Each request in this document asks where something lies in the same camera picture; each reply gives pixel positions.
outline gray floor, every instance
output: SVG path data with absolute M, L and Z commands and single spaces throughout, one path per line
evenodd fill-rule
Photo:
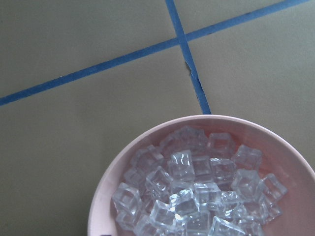
M 175 1 L 186 33 L 276 3 Z M 315 168 L 315 1 L 189 43 L 213 114 L 261 124 Z M 0 97 L 176 37 L 163 0 L 0 1 Z M 85 235 L 117 153 L 201 114 L 179 46 L 0 107 L 0 235 Z

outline bowl rim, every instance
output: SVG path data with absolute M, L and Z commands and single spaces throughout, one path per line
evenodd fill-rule
M 126 150 L 130 149 L 132 146 L 134 146 L 136 143 L 139 142 L 139 140 L 144 139 L 145 137 L 149 136 L 151 133 L 159 130 L 162 127 L 166 127 L 178 122 L 182 122 L 182 121 L 188 121 L 188 120 L 196 120 L 196 119 L 223 119 L 223 120 L 228 120 L 228 121 L 236 121 L 245 125 L 249 125 L 253 128 L 257 128 L 263 132 L 266 132 L 272 136 L 274 136 L 279 142 L 281 142 L 284 146 L 286 146 L 288 149 L 290 149 L 301 161 L 301 164 L 305 166 L 306 170 L 309 172 L 310 176 L 312 177 L 312 179 L 315 181 L 315 172 L 312 169 L 312 167 L 309 165 L 309 163 L 305 160 L 305 158 L 291 145 L 289 144 L 285 139 L 283 139 L 281 136 L 277 135 L 276 133 L 274 133 L 273 131 L 259 125 L 256 124 L 254 122 L 242 119 L 242 118 L 237 118 L 237 117 L 231 117 L 231 116 L 224 116 L 224 115 L 192 115 L 192 116 L 185 116 L 185 117 L 181 117 L 181 118 L 176 118 L 176 119 L 172 119 L 169 121 L 166 121 L 164 123 L 161 123 L 159 125 L 156 125 L 154 127 L 152 127 L 151 129 L 145 131 L 144 133 L 142 133 L 141 135 L 139 135 L 138 137 L 136 137 L 134 140 L 132 140 L 127 146 L 125 146 L 119 153 L 118 155 L 114 158 L 114 160 L 111 162 L 111 164 L 108 166 L 108 168 L 106 169 L 105 173 L 103 174 L 102 178 L 100 179 L 97 188 L 94 192 L 94 196 L 93 196 L 93 200 L 91 203 L 91 207 L 90 207 L 90 212 L 89 212 L 89 219 L 88 219 L 88 236 L 91 236 L 91 221 L 92 221 L 92 215 L 93 215 L 93 210 L 95 207 L 95 201 L 96 201 L 96 196 L 100 191 L 100 187 L 101 187 L 101 183 L 103 183 L 105 181 L 105 179 L 107 178 L 108 174 L 111 172 L 111 170 L 114 168 L 114 166 L 117 164 L 117 162 L 119 161 L 119 159 L 121 158 L 121 156 L 126 152 Z

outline clear ice cube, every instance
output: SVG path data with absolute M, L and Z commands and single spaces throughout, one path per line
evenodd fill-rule
M 264 236 L 261 225 L 255 221 L 240 220 L 238 226 L 246 233 L 246 236 Z
M 231 188 L 245 201 L 257 201 L 265 189 L 258 172 L 253 170 L 238 169 Z
M 190 150 L 172 154 L 167 164 L 169 173 L 174 179 L 181 181 L 193 181 L 195 179 Z
M 215 216 L 208 236 L 245 236 L 245 232 L 239 226 Z
M 261 164 L 261 157 L 262 152 L 260 150 L 250 148 L 246 145 L 240 145 L 231 159 L 238 169 L 258 171 Z
M 229 133 L 211 133 L 207 146 L 212 158 L 230 158 L 235 151 L 235 143 Z
M 151 222 L 162 230 L 176 229 L 175 213 L 170 211 L 170 205 L 156 200 L 150 214 Z
M 143 196 L 141 196 L 142 200 L 142 211 L 144 213 L 150 214 L 153 208 L 155 198 L 151 191 L 146 190 Z
M 191 182 L 183 182 L 180 180 L 174 180 L 170 184 L 170 194 L 178 193 L 183 189 L 193 188 L 193 183 Z
M 195 172 L 195 182 L 207 183 L 214 181 L 209 156 L 193 156 L 192 165 Z
M 273 173 L 267 174 L 263 182 L 266 185 L 263 193 L 269 205 L 275 204 L 287 193 L 287 188 L 278 181 Z
M 204 153 L 207 142 L 204 130 L 184 126 L 163 139 L 160 142 L 160 148 L 163 156 L 168 159 L 171 154 L 187 149 L 193 154 Z
M 211 224 L 211 213 L 209 211 L 201 211 L 186 223 L 186 236 L 208 236 Z
M 245 220 L 254 220 L 261 225 L 266 223 L 269 213 L 264 198 L 264 195 L 262 195 L 258 201 L 244 202 L 244 207 L 247 211 L 247 216 L 244 217 Z
M 270 221 L 274 220 L 278 216 L 282 215 L 282 210 L 277 204 L 273 204 L 272 206 L 268 207 L 268 216 L 266 218 L 266 223 L 269 223 Z
M 127 184 L 139 190 L 141 196 L 144 194 L 146 177 L 141 170 L 132 167 L 124 173 L 124 178 Z
M 119 184 L 112 200 L 118 211 L 124 210 L 132 215 L 135 215 L 142 205 L 139 190 L 123 182 Z
M 222 205 L 221 190 L 216 183 L 195 183 L 194 188 L 200 210 L 219 210 Z
M 230 184 L 235 176 L 235 164 L 230 159 L 211 158 L 211 168 L 217 185 Z
M 141 216 L 141 212 L 138 211 L 135 215 L 129 214 L 128 212 L 121 210 L 119 211 L 116 222 L 120 225 L 123 230 L 132 231 L 137 225 L 137 222 Z
M 154 226 L 147 215 L 142 215 L 133 230 L 136 236 L 160 236 L 161 231 Z
M 156 199 L 167 202 L 169 198 L 169 185 L 173 178 L 161 167 L 147 175 L 145 186 Z
M 182 224 L 199 212 L 199 202 L 191 188 L 172 194 L 169 202 L 170 210 L 175 213 L 176 220 Z
M 161 166 L 163 161 L 164 157 L 159 152 L 159 149 L 150 145 L 144 149 L 138 150 L 132 157 L 130 163 L 133 167 L 147 174 L 155 170 L 156 167 Z
M 236 191 L 222 191 L 221 192 L 222 205 L 217 210 L 217 215 L 226 220 L 239 219 L 243 216 L 244 207 L 241 205 L 242 199 L 238 196 Z

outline pink bowl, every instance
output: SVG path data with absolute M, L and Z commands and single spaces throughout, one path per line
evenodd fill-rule
M 160 124 L 133 140 L 114 159 L 96 189 L 88 224 L 88 236 L 132 236 L 115 224 L 111 196 L 122 181 L 132 155 L 150 144 L 158 145 L 167 134 L 190 125 L 210 132 L 228 132 L 238 145 L 246 144 L 264 153 L 259 173 L 274 173 L 288 188 L 280 200 L 283 215 L 265 225 L 266 236 L 315 235 L 315 173 L 306 160 L 284 139 L 255 123 L 226 116 L 199 115 Z

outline blue tape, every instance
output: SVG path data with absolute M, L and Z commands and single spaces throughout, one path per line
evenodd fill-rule
M 284 10 L 286 8 L 296 6 L 296 5 L 299 5 L 301 3 L 308 2 L 308 1 L 310 1 L 310 0 L 285 0 L 285 1 L 281 1 L 279 3 L 258 9 L 256 11 L 246 13 L 244 15 L 237 16 L 237 17 L 231 18 L 231 19 L 226 20 L 226 21 L 222 21 L 222 22 L 217 23 L 215 25 L 208 26 L 208 27 L 193 31 L 191 33 L 186 34 L 186 38 L 187 38 L 187 41 L 201 38 L 203 36 L 218 32 L 220 30 L 224 30 L 224 29 L 239 25 L 241 23 L 245 23 L 245 22 L 257 19 L 259 17 L 263 17 L 266 15 L 275 13 L 277 11 L 281 11 L 281 10 Z
M 286 8 L 289 8 L 289 7 L 304 3 L 304 2 L 308 2 L 308 1 L 310 1 L 310 0 L 285 0 L 285 1 L 282 1 L 279 3 L 276 3 L 274 5 L 267 6 L 267 7 L 264 7 L 262 9 L 259 9 L 259 10 L 256 10 L 256 11 L 238 16 L 238 17 L 234 17 L 232 19 L 229 19 L 229 20 L 226 20 L 226 21 L 223 21 L 220 23 L 217 23 L 215 25 L 208 26 L 208 27 L 190 32 L 186 35 L 184 34 L 184 36 L 186 38 L 184 38 L 184 42 L 183 42 L 183 44 L 181 44 L 181 47 L 182 47 L 182 49 L 184 48 L 185 51 L 187 50 L 187 48 L 189 50 L 188 44 L 185 44 L 185 41 L 186 42 L 191 41 L 191 40 L 215 33 L 217 31 L 224 30 L 224 29 L 233 27 L 235 25 L 239 25 L 241 23 L 245 23 L 245 22 L 248 22 L 250 20 L 254 20 L 256 18 L 265 16 L 265 15 L 268 15 L 268 14 L 271 14 L 271 13 L 274 13 L 274 12 L 277 12 L 277 11 L 280 11 L 280 10 L 283 10 L 283 9 L 286 9 Z M 178 32 L 178 33 L 183 34 L 184 31 L 183 31 L 183 28 L 181 27 L 181 23 L 179 21 L 179 26 L 177 25 L 175 27 L 175 30 L 180 29 L 180 28 L 182 30 L 181 30 L 181 32 Z M 182 38 L 178 38 L 178 39 L 173 38 L 173 39 L 167 40 L 165 42 L 158 43 L 158 44 L 152 45 L 150 47 L 138 50 L 136 52 L 124 55 L 122 57 L 118 57 L 116 59 L 109 60 L 109 61 L 97 64 L 97 65 L 85 68 L 83 70 L 59 77 L 57 79 L 47 81 L 47 82 L 42 83 L 40 85 L 36 85 L 34 87 L 27 88 L 25 90 L 22 90 L 22 91 L 13 93 L 11 95 L 2 97 L 2 98 L 0 98 L 0 106 L 8 104 L 10 102 L 14 102 L 14 101 L 23 99 L 23 98 L 26 98 L 28 96 L 31 96 L 31 95 L 34 95 L 34 94 L 37 94 L 40 92 L 43 92 L 43 91 L 48 90 L 48 89 L 58 87 L 60 85 L 69 83 L 71 81 L 81 79 L 83 77 L 98 73 L 100 71 L 104 71 L 104 70 L 113 68 L 117 65 L 121 65 L 121 64 L 127 63 L 129 61 L 136 60 L 138 58 L 142 58 L 142 57 L 145 57 L 147 55 L 150 55 L 150 54 L 160 52 L 162 50 L 174 47 L 174 46 L 179 44 L 179 40 L 182 40 Z M 198 74 L 196 73 L 196 69 L 195 69 L 195 65 L 193 63 L 192 57 L 191 58 L 190 57 L 185 58 L 185 60 L 187 60 L 187 64 L 189 65 L 191 72 L 192 73 L 194 72 L 194 74 L 191 75 L 191 77 L 192 77 L 192 81 L 194 83 L 194 87 L 195 87 L 196 94 L 197 94 L 197 97 L 199 99 L 200 105 L 205 107 L 204 113 L 209 114 L 210 110 L 207 111 L 208 102 L 205 99 L 205 96 L 204 96 L 204 93 L 203 93 L 203 90 L 202 90 L 202 87 L 201 87 L 201 84 L 200 84 L 200 81 L 198 78 Z
M 183 52 L 184 59 L 188 67 L 190 68 L 191 81 L 195 89 L 202 113 L 211 114 L 210 107 L 209 107 L 206 95 L 202 89 L 202 86 L 198 77 L 197 69 L 196 69 L 195 63 L 193 62 L 193 58 L 192 58 L 192 55 L 188 46 L 188 42 L 186 40 L 186 36 L 185 36 L 184 30 L 181 24 L 181 20 L 179 19 L 179 15 L 176 10 L 175 3 L 173 0 L 165 0 L 165 2 L 167 5 L 169 14 L 171 16 L 174 29 L 177 35 L 177 39 L 179 41 L 179 45 L 181 46 L 181 49 Z
M 8 104 L 10 102 L 20 100 L 22 98 L 26 98 L 28 96 L 31 96 L 31 95 L 34 95 L 34 94 L 37 94 L 37 93 L 40 93 L 40 92 L 43 92 L 43 91 L 46 91 L 49 89 L 52 89 L 52 88 L 55 88 L 55 87 L 58 87 L 60 85 L 67 84 L 69 82 L 81 79 L 81 78 L 86 77 L 86 76 L 93 75 L 93 74 L 98 73 L 100 71 L 104 71 L 104 70 L 113 68 L 117 65 L 121 65 L 121 64 L 127 63 L 129 61 L 136 60 L 138 58 L 142 58 L 142 57 L 148 56 L 150 54 L 174 47 L 176 45 L 178 45 L 178 40 L 177 40 L 177 38 L 173 38 L 173 39 L 164 41 L 162 43 L 158 43 L 158 44 L 152 45 L 150 47 L 135 51 L 133 53 L 115 58 L 113 60 L 109 60 L 109 61 L 97 64 L 97 65 L 85 68 L 83 70 L 79 70 L 77 72 L 74 72 L 74 73 L 71 73 L 71 74 L 68 74 L 65 76 L 61 76 L 57 79 L 50 80 L 50 81 L 44 82 L 40 85 L 36 85 L 34 87 L 27 88 L 27 89 L 22 90 L 20 92 L 16 92 L 16 93 L 13 93 L 11 95 L 2 97 L 2 98 L 0 98 L 0 106 Z

